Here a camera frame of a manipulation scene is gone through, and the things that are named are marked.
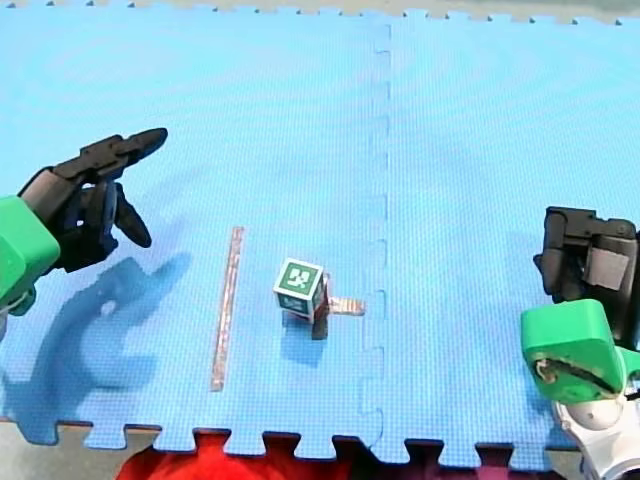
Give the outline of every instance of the red cloth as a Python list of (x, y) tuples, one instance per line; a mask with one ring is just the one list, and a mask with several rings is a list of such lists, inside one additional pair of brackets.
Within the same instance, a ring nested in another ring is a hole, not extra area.
[(296, 460), (290, 448), (271, 444), (264, 457), (232, 457), (222, 451), (226, 437), (196, 436), (194, 454), (148, 448), (131, 457), (116, 480), (348, 480), (349, 462)]

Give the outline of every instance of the interlocking foam tile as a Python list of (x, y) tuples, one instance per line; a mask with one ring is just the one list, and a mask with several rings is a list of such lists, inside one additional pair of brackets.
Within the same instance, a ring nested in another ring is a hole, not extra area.
[[(42, 278), (33, 310), (10, 322), (1, 410), (29, 441), (55, 443), (64, 421), (93, 424), (95, 448), (123, 448), (128, 425), (162, 428), (155, 446), (173, 451), (194, 448), (193, 429), (231, 430), (226, 450), (239, 454), (262, 453), (263, 432), (300, 434), (301, 457), (333, 458), (334, 435), (375, 442), (381, 415), (362, 399), (381, 375), (363, 342), (375, 318), (332, 317), (328, 339), (312, 341), (283, 322), (271, 288), (292, 256), (324, 265), (334, 295), (375, 298), (378, 28), (160, 5), (2, 10), (2, 192), (109, 135), (169, 130), (123, 178), (153, 248), (120, 235), (103, 264)], [(213, 393), (236, 225), (226, 385)]]
[(519, 315), (549, 302), (532, 256), (545, 208), (640, 221), (640, 32), (595, 22), (394, 23), (378, 458), (444, 442), (513, 444), (548, 467), (553, 426), (519, 351)]

